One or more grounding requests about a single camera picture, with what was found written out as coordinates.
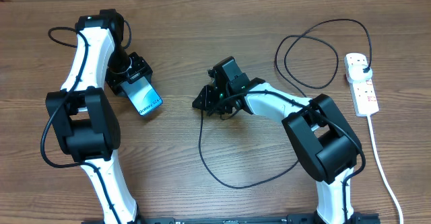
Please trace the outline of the blue Samsung Galaxy smartphone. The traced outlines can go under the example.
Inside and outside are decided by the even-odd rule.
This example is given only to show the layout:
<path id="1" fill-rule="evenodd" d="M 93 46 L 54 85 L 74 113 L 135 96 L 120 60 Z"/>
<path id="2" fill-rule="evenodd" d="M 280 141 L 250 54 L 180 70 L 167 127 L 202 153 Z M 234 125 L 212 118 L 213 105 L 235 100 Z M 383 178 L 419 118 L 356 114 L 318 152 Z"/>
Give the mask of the blue Samsung Galaxy smartphone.
<path id="1" fill-rule="evenodd" d="M 125 81 L 121 87 L 141 116 L 149 114 L 163 104 L 162 98 L 145 77 L 134 83 Z"/>

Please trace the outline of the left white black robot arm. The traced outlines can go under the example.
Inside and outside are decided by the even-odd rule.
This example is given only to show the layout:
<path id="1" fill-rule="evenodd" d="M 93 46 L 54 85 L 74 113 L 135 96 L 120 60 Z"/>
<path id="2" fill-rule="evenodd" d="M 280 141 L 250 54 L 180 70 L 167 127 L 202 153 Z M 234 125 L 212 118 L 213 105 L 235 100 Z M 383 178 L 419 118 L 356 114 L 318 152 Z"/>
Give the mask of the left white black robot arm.
<path id="1" fill-rule="evenodd" d="M 127 97 L 140 115 L 154 109 L 157 95 L 151 85 L 153 71 L 136 52 L 122 44 L 129 23 L 115 9 L 81 16 L 71 31 L 77 36 L 75 57 L 59 91 L 45 99 L 49 120 L 40 140 L 53 129 L 61 151 L 88 175 L 104 212 L 103 223 L 143 223 L 136 200 L 127 188 L 119 163 L 121 128 L 104 87 Z"/>

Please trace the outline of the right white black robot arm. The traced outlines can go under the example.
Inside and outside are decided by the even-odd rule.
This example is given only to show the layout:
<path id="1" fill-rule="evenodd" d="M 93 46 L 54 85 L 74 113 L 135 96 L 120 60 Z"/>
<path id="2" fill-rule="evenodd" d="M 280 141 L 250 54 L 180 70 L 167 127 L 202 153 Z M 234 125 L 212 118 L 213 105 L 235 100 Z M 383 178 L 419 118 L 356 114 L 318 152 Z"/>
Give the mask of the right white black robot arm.
<path id="1" fill-rule="evenodd" d="M 212 82 L 203 87 L 192 107 L 202 114 L 238 111 L 264 116 L 282 124 L 297 160 L 317 185 L 315 223 L 354 223 L 350 180 L 364 159 L 358 137 L 327 95 L 297 97 L 277 90 L 258 77 L 249 79 L 234 57 L 208 71 Z"/>

